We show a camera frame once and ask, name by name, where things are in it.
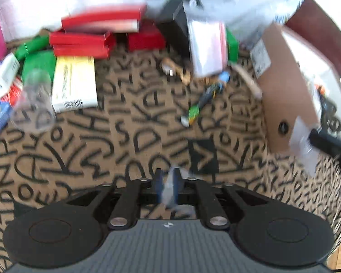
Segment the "silver bolt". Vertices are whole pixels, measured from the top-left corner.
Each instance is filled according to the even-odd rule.
[[[214,226],[224,226],[227,224],[227,218],[224,217],[213,217],[210,219],[210,223]]]
[[[110,224],[114,227],[123,227],[128,223],[128,220],[126,218],[113,218],[110,220]]]

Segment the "green box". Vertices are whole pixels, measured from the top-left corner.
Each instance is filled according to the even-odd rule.
[[[235,39],[233,34],[228,29],[226,29],[226,39],[228,47],[228,59],[233,63],[237,63],[238,41]]]
[[[56,61],[57,59],[55,58],[53,50],[39,51],[36,53],[28,54],[25,57],[23,71],[21,73],[23,83],[25,83],[26,76],[33,69],[39,69],[48,72],[50,79],[53,82]]]

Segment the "patterned tablecloth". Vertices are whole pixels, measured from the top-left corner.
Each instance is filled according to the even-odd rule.
[[[326,219],[341,242],[341,173],[321,157],[309,177],[294,157],[268,154],[262,104],[232,74],[222,95],[184,128],[179,117],[203,92],[159,70],[167,51],[113,52],[95,64],[99,106],[59,114],[52,130],[34,135],[8,125],[0,136],[0,271],[7,223],[82,189],[151,178],[179,165],[219,186],[235,182]],[[240,63],[253,73],[248,57]],[[143,217],[174,217],[152,206]]]

